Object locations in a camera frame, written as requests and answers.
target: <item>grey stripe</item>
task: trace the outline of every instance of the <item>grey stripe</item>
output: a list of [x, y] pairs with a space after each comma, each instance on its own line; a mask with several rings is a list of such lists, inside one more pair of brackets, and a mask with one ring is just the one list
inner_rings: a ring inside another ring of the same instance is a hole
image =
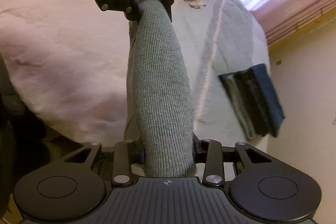
[[239, 0], [226, 0], [218, 36], [214, 73], [244, 70], [253, 65], [252, 15]]
[[214, 33], [216, 31], [217, 27], [217, 22], [218, 22], [218, 14], [220, 11], [220, 7], [222, 4], [223, 0], [216, 0], [213, 6], [213, 16], [210, 20], [208, 31], [207, 31], [207, 36], [206, 36], [206, 41], [204, 43], [204, 49], [203, 53], [201, 55], [201, 62], [199, 66], [199, 73], [196, 78], [196, 84], [192, 90], [192, 98], [193, 98], [193, 104], [194, 106], [197, 106], [199, 103], [199, 96], [200, 93], [202, 92], [202, 88], [204, 86], [204, 81], [205, 81], [205, 75], [207, 73], [207, 62], [209, 58], [211, 57], [211, 52], [212, 52], [212, 47], [214, 44], [214, 41], [212, 37], [214, 36]]

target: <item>ribbed pedal surface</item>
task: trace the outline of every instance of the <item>ribbed pedal surface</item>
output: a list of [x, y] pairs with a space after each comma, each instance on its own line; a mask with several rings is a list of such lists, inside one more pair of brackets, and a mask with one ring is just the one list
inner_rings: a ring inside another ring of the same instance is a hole
[[95, 212], [76, 224], [257, 224], [238, 212], [219, 189], [203, 187], [197, 178], [139, 178], [118, 188]]

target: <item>grey sock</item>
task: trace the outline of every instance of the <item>grey sock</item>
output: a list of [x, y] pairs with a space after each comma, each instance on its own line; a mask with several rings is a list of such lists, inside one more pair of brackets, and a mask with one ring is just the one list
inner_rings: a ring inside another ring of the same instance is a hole
[[193, 110], [181, 49], [160, 0], [138, 3], [139, 25], [130, 22], [125, 138], [143, 138], [146, 176], [189, 176], [195, 170]]

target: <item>white blanket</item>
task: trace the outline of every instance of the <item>white blanket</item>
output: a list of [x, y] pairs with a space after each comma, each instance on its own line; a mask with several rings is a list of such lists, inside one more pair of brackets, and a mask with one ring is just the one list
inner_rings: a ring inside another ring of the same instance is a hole
[[[265, 35], [238, 0], [172, 7], [195, 106], [195, 133], [232, 146], [244, 135], [217, 75], [269, 65]], [[23, 101], [81, 143], [114, 146], [127, 116], [128, 21], [94, 0], [0, 0], [0, 52]], [[252, 143], [267, 148], [267, 138]]]

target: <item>round pad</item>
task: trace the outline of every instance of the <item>round pad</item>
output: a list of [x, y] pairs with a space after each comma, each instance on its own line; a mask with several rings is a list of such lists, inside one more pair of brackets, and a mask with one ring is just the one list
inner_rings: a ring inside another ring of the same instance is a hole
[[105, 184], [84, 168], [41, 168], [21, 178], [13, 192], [17, 206], [42, 222], [65, 222], [87, 214], [105, 196]]
[[232, 201], [245, 213], [272, 222], [302, 220], [311, 216], [321, 201], [317, 182], [285, 164], [255, 164], [233, 179]]
[[75, 180], [63, 176], [46, 178], [37, 186], [37, 190], [46, 198], [63, 198], [72, 194], [76, 188]]
[[290, 179], [269, 177], [259, 182], [259, 190], [269, 198], [287, 199], [297, 193], [297, 185]]

